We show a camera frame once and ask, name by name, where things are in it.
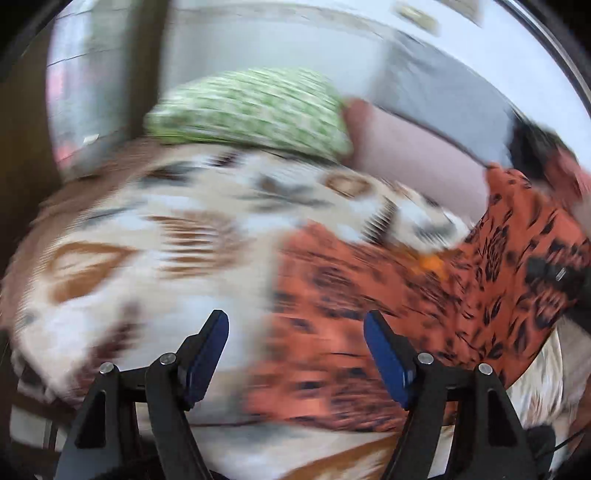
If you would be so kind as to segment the green white checked pillow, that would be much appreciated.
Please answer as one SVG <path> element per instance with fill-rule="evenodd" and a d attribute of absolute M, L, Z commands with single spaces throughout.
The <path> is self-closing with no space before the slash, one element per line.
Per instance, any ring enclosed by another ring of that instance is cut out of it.
<path fill-rule="evenodd" d="M 304 68 L 224 72 L 176 86 L 144 117 L 165 144 L 228 143 L 341 162 L 353 152 L 334 84 Z"/>

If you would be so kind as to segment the orange black floral garment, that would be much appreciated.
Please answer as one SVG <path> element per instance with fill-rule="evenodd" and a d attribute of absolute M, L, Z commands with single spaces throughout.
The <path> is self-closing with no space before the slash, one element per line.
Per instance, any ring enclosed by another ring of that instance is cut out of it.
<path fill-rule="evenodd" d="M 570 305 L 548 283 L 527 283 L 527 261 L 586 267 L 590 242 L 559 198 L 519 172 L 494 166 L 486 179 L 486 213 L 440 257 L 346 243 L 318 223 L 288 236 L 266 356 L 252 372 L 245 411 L 332 430 L 401 429 L 405 411 L 363 339 L 372 310 L 415 349 L 466 369 L 487 362 L 513 384 Z"/>

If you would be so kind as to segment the grey pillow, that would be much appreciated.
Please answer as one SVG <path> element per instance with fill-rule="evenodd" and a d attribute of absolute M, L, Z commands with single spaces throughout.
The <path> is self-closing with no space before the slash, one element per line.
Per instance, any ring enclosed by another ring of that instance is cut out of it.
<path fill-rule="evenodd" d="M 513 104 L 464 63 L 422 40 L 394 33 L 374 102 L 483 164 L 512 165 L 507 144 L 515 120 Z"/>

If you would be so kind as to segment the coral red cloth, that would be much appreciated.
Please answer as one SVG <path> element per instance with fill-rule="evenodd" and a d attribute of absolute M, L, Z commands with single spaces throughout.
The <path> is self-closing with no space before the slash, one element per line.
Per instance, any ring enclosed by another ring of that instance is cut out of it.
<path fill-rule="evenodd" d="M 555 196 L 569 209 L 590 196 L 590 173 L 582 168 L 572 152 L 557 148 L 543 167 Z"/>

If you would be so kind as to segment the black fluffy item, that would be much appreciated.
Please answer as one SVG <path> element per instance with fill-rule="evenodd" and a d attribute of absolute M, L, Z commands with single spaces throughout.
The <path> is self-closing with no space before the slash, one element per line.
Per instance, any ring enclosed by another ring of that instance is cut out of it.
<path fill-rule="evenodd" d="M 545 167 L 560 153 L 573 154 L 555 132 L 523 117 L 513 122 L 508 151 L 513 167 L 536 181 L 546 179 Z"/>

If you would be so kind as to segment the pink maroon bolster cushion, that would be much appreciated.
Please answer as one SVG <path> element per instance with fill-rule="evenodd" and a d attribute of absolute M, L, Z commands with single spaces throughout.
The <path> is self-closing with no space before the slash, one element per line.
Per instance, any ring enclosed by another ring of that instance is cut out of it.
<path fill-rule="evenodd" d="M 353 154 L 345 164 L 389 183 L 400 182 L 474 222 L 487 209 L 485 167 L 452 143 L 361 98 L 346 101 Z"/>

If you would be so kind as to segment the beige leaf pattern blanket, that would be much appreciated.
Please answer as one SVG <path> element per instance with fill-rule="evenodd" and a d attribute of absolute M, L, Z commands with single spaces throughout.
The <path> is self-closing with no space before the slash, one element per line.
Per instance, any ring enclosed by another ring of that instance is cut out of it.
<path fill-rule="evenodd" d="M 283 238 L 312 221 L 367 246 L 386 214 L 389 238 L 422 252 L 458 243 L 470 225 L 407 186 L 341 166 L 137 141 L 47 202 L 11 261 L 2 311 L 49 391 L 77 405 L 103 362 L 149 364 L 222 309 L 228 344 L 188 415 L 205 461 L 233 479 L 376 479 L 393 434 L 259 423 L 240 400 L 280 301 Z"/>

